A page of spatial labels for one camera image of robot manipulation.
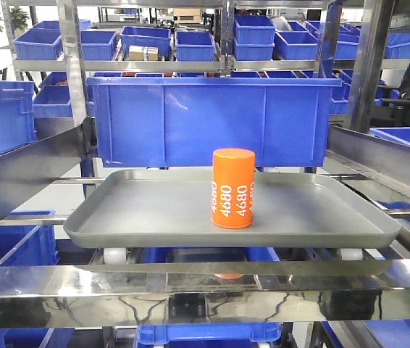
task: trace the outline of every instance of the tray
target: tray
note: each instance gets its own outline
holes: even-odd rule
[[[210,218],[210,170],[112,173],[68,218],[80,247],[326,247],[389,245],[401,224],[332,178],[255,173],[254,222]]]

